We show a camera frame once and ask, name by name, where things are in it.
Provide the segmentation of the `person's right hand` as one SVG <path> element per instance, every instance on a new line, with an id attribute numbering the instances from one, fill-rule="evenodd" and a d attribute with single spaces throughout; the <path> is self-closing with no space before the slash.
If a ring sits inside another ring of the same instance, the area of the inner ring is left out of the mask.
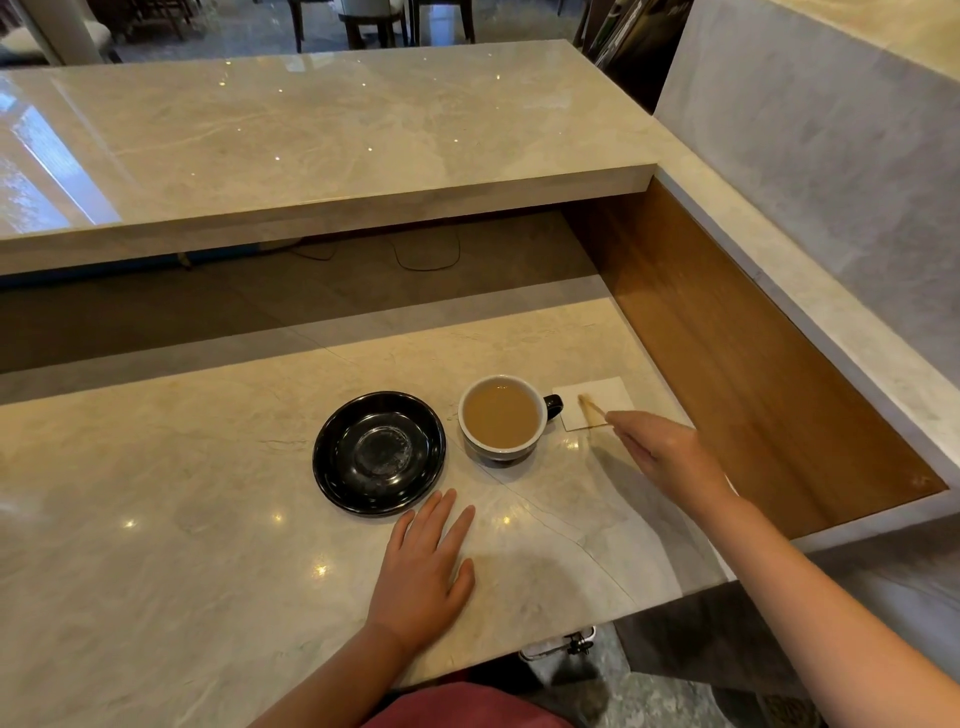
<path id="1" fill-rule="evenodd" d="M 702 444 L 698 432 L 677 424 L 672 458 L 659 465 L 637 467 L 659 491 L 700 524 L 732 504 L 738 494 L 714 455 Z"/>

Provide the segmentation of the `person's left hand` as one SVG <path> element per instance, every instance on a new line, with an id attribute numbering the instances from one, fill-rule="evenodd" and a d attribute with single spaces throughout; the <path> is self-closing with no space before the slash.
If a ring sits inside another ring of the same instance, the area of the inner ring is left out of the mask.
<path id="1" fill-rule="evenodd" d="M 450 604 L 449 590 L 475 515 L 474 506 L 466 506 L 452 525 L 446 522 L 436 551 L 416 551 L 416 516 L 430 496 L 395 522 L 366 615 L 366 625 L 388 625 L 409 636 L 421 647 L 415 657 L 442 637 L 466 606 Z"/>

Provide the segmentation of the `person's right forearm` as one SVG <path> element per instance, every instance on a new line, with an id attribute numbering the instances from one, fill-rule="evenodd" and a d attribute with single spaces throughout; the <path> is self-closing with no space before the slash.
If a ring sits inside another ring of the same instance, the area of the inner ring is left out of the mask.
<path id="1" fill-rule="evenodd" d="M 960 728 L 960 684 L 730 492 L 697 522 L 830 728 Z"/>

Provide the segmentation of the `person's left forearm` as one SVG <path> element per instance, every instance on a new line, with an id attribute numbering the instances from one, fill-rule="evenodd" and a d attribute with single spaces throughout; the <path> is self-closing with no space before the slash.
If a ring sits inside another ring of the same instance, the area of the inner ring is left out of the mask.
<path id="1" fill-rule="evenodd" d="M 357 728 L 421 650 L 391 626 L 365 624 L 247 728 Z"/>

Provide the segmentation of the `white paper napkin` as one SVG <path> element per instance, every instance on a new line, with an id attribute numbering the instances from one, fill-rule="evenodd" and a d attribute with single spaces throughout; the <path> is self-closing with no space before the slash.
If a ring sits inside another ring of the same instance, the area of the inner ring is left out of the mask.
<path id="1" fill-rule="evenodd" d="M 552 394 L 559 396 L 563 402 L 560 419 L 568 432 L 588 430 L 578 403 L 580 394 L 589 394 L 605 412 L 636 409 L 621 377 L 558 386 L 552 390 Z"/>

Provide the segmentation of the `black glossy saucer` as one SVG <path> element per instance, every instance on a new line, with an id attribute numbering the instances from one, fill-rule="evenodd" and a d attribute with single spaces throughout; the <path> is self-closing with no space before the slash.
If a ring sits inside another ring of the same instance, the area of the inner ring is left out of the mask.
<path id="1" fill-rule="evenodd" d="M 362 394 L 318 431 L 311 466 L 321 494 L 361 518 L 401 514 L 439 482 L 447 435 L 422 399 L 396 391 Z"/>

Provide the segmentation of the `black cup with white inside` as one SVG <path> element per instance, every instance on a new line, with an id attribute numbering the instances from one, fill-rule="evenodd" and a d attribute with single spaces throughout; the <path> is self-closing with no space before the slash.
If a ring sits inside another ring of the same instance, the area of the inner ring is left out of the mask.
<path id="1" fill-rule="evenodd" d="M 515 449 L 497 449 L 486 447 L 482 443 L 477 442 L 463 424 L 463 406 L 466 396 L 470 394 L 471 391 L 479 384 L 495 379 L 510 380 L 525 387 L 529 395 L 536 401 L 538 405 L 540 418 L 538 431 L 534 434 L 534 437 L 530 441 Z M 475 381 L 463 391 L 458 404 L 458 422 L 460 430 L 462 431 L 462 435 L 465 439 L 465 443 L 474 451 L 475 455 L 490 462 L 512 463 L 532 454 L 540 439 L 544 435 L 546 426 L 559 415 L 561 415 L 564 407 L 563 401 L 557 394 L 541 395 L 536 388 L 519 377 L 509 374 L 494 374 Z"/>

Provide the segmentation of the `milky coffee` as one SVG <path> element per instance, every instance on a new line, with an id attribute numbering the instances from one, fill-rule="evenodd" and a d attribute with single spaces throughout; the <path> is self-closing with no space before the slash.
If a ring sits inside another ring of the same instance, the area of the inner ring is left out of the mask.
<path id="1" fill-rule="evenodd" d="M 537 402 L 521 384 L 510 379 L 485 381 L 465 397 L 462 423 L 483 446 L 514 450 L 530 441 L 541 422 Z"/>

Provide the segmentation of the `red clothing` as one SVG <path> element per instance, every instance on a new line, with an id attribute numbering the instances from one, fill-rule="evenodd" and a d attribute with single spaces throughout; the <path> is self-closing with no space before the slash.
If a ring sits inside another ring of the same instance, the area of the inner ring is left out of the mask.
<path id="1" fill-rule="evenodd" d="M 575 728 L 557 713 L 487 685 L 454 682 L 406 693 L 360 728 Z"/>

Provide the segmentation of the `dark leaning boards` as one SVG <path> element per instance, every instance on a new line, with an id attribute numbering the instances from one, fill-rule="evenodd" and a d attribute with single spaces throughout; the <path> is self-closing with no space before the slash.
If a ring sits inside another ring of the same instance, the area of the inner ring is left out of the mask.
<path id="1" fill-rule="evenodd" d="M 694 0 L 584 0 L 573 45 L 654 114 Z"/>

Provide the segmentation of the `dark wooden chair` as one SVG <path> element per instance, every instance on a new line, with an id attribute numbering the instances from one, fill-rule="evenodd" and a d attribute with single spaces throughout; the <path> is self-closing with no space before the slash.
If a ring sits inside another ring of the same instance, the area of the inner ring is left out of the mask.
<path id="1" fill-rule="evenodd" d="M 303 6 L 315 3 L 330 5 L 333 13 L 344 26 L 347 43 L 351 50 L 365 48 L 361 26 L 372 26 L 376 29 L 381 48 L 394 48 L 398 45 L 395 26 L 399 25 L 402 44 L 404 46 L 410 44 L 405 0 L 286 0 L 286 2 L 293 22 L 297 54 L 303 53 L 306 39 Z"/>
<path id="2" fill-rule="evenodd" d="M 474 44 L 473 0 L 406 0 L 414 46 Z"/>

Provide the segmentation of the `white pillar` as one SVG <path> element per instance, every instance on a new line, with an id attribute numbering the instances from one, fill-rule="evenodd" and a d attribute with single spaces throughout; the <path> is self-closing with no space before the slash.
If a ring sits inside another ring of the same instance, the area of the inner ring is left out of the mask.
<path id="1" fill-rule="evenodd" d="M 51 67 L 102 65 L 77 0 L 11 0 L 23 28 Z"/>

